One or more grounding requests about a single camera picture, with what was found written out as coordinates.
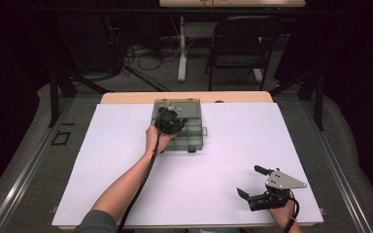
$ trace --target hand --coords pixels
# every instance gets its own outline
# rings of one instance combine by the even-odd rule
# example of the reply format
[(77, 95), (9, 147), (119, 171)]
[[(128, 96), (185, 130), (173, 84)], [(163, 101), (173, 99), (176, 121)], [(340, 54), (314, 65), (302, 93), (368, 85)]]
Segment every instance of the hand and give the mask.
[[(268, 212), (271, 214), (271, 217), (274, 218), (275, 222), (282, 228), (285, 229), (289, 220), (292, 218), (293, 208), (295, 204), (293, 201), (288, 200), (287, 203), (282, 208), (269, 209)], [(302, 232), (299, 228), (297, 222), (295, 222), (292, 228), (289, 230), (290, 233)]]
[[(158, 130), (154, 125), (150, 125), (150, 127), (147, 129), (147, 146), (146, 146), (146, 152), (151, 152), (155, 149), (156, 140), (157, 140), (157, 134)], [(177, 135), (172, 134), (161, 134), (159, 137), (159, 146), (158, 146), (158, 153), (161, 153), (166, 146), (168, 145), (169, 141), (173, 138), (175, 138)]]

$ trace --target person's left hand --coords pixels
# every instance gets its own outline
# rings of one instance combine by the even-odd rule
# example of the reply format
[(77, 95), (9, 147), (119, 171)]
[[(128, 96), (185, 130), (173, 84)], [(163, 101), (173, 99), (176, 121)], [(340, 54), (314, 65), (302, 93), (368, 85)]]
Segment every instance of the person's left hand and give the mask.
[[(153, 151), (155, 149), (156, 140), (158, 136), (158, 130), (154, 125), (150, 125), (150, 127), (147, 129), (147, 144), (146, 144), (146, 152)], [(158, 153), (161, 153), (166, 146), (168, 145), (169, 141), (172, 138), (175, 138), (177, 135), (172, 134), (161, 134), (159, 137), (159, 146), (158, 146)]]

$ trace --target sleeve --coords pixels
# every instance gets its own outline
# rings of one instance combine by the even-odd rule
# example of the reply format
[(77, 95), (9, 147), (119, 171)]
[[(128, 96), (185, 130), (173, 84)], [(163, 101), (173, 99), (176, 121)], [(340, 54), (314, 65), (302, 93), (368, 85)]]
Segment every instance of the sleeve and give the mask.
[(106, 212), (92, 210), (89, 211), (81, 224), (77, 226), (74, 233), (115, 233), (117, 231), (117, 222)]

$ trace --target white paper sheet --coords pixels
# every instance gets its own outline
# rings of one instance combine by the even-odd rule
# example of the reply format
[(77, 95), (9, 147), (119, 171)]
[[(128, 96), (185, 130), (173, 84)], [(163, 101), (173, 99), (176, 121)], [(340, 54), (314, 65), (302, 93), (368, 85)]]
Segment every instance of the white paper sheet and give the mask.
[[(153, 105), (98, 105), (52, 225), (81, 223), (98, 196), (144, 153)], [(322, 222), (311, 187), (276, 104), (201, 104), (208, 128), (203, 150), (166, 151), (126, 221), (126, 226), (257, 225), (274, 223), (251, 212), (236, 188), (262, 194), (266, 176), (280, 168), (308, 187), (294, 189), (300, 223)]]

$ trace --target desk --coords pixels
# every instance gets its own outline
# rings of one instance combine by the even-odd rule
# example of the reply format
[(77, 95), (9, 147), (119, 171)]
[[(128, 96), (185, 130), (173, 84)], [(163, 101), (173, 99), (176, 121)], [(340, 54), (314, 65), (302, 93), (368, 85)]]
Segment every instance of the desk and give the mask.
[[(156, 159), (125, 227), (275, 224), (268, 212), (251, 212), (248, 203), (237, 194), (236, 187), (251, 195), (266, 190), (267, 178), (255, 172), (254, 165), (279, 167), (305, 182), (307, 188), (294, 190), (301, 205), (298, 222), (322, 222), (284, 120), (269, 93), (214, 91), (105, 94), (92, 118), (52, 225), (63, 230), (74, 228), (105, 188), (139, 158), (145, 149), (145, 130), (151, 122), (153, 101), (161, 98), (199, 98), (203, 126), (209, 133), (204, 138), (203, 150), (166, 151)], [(215, 104), (218, 100), (224, 103)]]
[[(202, 8), (204, 7), (203, 1), (201, 0), (160, 0), (159, 5), (167, 8)], [(205, 1), (205, 7), (211, 9), (211, 0)], [(214, 0), (214, 7), (224, 8), (290, 8), (290, 7), (304, 7), (304, 0)], [(187, 50), (186, 50), (186, 37), (197, 36), (198, 37), (211, 38), (212, 32), (214, 31), (215, 23), (197, 24), (191, 25), (192, 30), (187, 30), (188, 25), (185, 22), (185, 18), (181, 17), (180, 23), (180, 37), (181, 37), (181, 58), (180, 68), (178, 71), (178, 81), (184, 82), (187, 75)], [(254, 75), (257, 80), (260, 79), (259, 70), (254, 70)]]

